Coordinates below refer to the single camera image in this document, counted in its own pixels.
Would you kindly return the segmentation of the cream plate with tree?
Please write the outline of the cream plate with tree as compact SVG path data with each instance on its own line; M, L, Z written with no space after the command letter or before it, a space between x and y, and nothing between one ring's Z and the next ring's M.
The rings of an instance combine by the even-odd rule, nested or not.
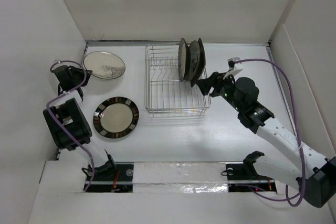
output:
M100 79L117 79L126 70L124 61L117 55L106 51L88 53L83 59L83 66L93 76Z

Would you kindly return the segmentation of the dark floral rectangular plate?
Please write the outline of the dark floral rectangular plate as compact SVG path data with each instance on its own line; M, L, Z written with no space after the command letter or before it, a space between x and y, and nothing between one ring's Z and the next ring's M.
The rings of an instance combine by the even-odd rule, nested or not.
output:
M203 45L203 41L201 38L198 39L198 44L200 48L200 53L199 53L199 60L197 62L197 67L196 67L196 72L194 77L191 79L191 87L194 87L196 85L197 80L201 77L205 66L206 66L206 57L205 57L205 49Z

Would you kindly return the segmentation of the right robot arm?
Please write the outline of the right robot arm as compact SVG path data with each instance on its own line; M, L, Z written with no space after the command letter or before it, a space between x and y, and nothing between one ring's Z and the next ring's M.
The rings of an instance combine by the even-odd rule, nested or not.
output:
M335 158L328 159L288 131L274 114L258 102L259 89L247 77L213 72L197 80L203 95L222 97L238 113L240 123L266 140L289 163L281 163L255 151L244 159L243 174L248 178L268 176L302 192L310 205L321 208L335 195Z

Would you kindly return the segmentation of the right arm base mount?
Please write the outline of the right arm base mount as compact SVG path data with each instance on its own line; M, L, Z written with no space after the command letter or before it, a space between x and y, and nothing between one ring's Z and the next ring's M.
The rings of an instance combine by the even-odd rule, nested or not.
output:
M244 163L226 163L221 175L227 178L230 193L277 192L273 179L248 172Z

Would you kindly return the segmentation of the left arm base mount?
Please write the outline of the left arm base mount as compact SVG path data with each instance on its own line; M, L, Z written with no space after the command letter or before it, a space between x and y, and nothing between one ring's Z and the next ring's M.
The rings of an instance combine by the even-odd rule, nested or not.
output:
M88 168L82 168L86 176L85 184L83 188L88 189L88 193L131 193L133 192L133 163L116 163L116 170L107 172L95 172L93 181L91 178L91 166Z

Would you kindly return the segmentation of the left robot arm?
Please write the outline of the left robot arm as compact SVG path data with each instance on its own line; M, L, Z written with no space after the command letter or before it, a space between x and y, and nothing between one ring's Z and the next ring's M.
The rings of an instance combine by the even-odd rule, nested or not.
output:
M58 96L46 105L43 116L54 143L60 150L82 155L89 166L82 171L91 179L112 180L118 174L112 156L91 141L92 130L86 120L80 103L83 101L82 87L86 86L91 70L59 61L50 67L58 84Z

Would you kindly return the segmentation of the metal rimmed round plate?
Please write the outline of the metal rimmed round plate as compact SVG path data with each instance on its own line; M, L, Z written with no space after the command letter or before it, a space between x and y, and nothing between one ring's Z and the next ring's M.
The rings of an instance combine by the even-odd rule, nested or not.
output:
M190 49L184 38L181 38L178 52L179 81L183 82L190 69Z

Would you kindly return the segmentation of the grey deer round plate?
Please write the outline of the grey deer round plate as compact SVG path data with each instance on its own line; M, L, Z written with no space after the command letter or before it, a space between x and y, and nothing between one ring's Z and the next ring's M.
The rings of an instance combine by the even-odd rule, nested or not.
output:
M191 81L196 75L198 62L200 60L200 46L197 40L194 40L189 45L190 50L190 68L189 71L184 78L185 81Z

